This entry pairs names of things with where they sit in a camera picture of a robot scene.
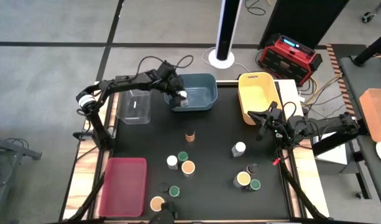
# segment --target blue bin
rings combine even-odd
[[[204,111],[209,110],[218,98],[218,88],[215,77],[208,73],[183,74],[185,91],[188,94],[188,106],[177,106],[171,110],[176,112],[185,111]],[[164,94],[164,100],[167,104],[171,96]]]

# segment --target black tabletop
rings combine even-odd
[[[350,58],[342,58],[340,64],[355,99],[354,108],[364,119],[360,96],[369,88],[381,88],[381,58],[370,58],[364,67],[354,66]],[[358,136],[357,141],[381,201],[381,160],[376,153],[375,142],[370,136]]]
[[[185,140],[186,129],[195,130],[195,141]],[[179,220],[283,220],[287,203],[279,168],[272,165],[275,150],[272,133],[255,140],[256,127],[242,119],[237,88],[219,88],[218,99],[209,111],[172,112],[163,95],[152,92],[149,124],[128,125],[119,121],[114,157],[144,157],[147,160],[147,188],[141,217],[150,220],[156,213],[149,203],[154,196],[178,205]],[[246,153],[233,159],[236,142],[246,144]],[[195,174],[185,177],[167,167],[167,157],[186,151],[195,163]],[[252,178],[261,188],[246,192],[233,185],[233,178],[247,164],[259,170]],[[168,182],[180,188],[180,198],[160,193],[158,185]]]

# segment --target gray carpet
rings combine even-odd
[[[0,41],[105,42],[118,0],[0,0]],[[370,44],[381,35],[381,12],[370,23],[361,15],[379,0],[350,1],[321,44]],[[220,0],[125,0],[115,42],[215,43]],[[250,15],[242,7],[234,42],[258,44],[273,6],[265,0],[257,6],[265,16]],[[175,63],[183,56],[195,56],[193,65],[179,73],[209,72],[218,80],[233,79],[245,70],[234,65],[216,70],[200,57],[205,49],[112,49],[104,78],[135,73],[139,60],[155,55]],[[40,161],[23,160],[14,189],[9,195],[2,222],[45,223],[57,220],[75,156],[83,118],[75,110],[75,95],[93,83],[103,48],[0,47],[0,136],[29,141],[43,152]],[[260,70],[254,62],[256,50],[234,49],[236,61],[249,70]],[[313,77],[322,86],[334,76],[324,50],[323,64]],[[147,60],[141,70],[159,63]],[[318,102],[340,94],[331,85]],[[343,100],[315,106],[323,116],[341,107]],[[341,108],[334,115],[344,112]],[[321,118],[311,111],[311,117]],[[381,223],[381,206],[369,180],[373,200],[357,200],[354,175],[321,176],[329,212],[339,220]]]

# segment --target yellow basket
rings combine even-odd
[[[248,111],[263,112],[273,101],[277,103],[277,108],[282,108],[274,80],[266,72],[242,74],[239,78],[239,99],[242,117],[249,125],[256,124],[248,116]]]

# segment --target red tray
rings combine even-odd
[[[144,158],[110,158],[104,176],[102,217],[138,217],[143,212],[147,164]]]

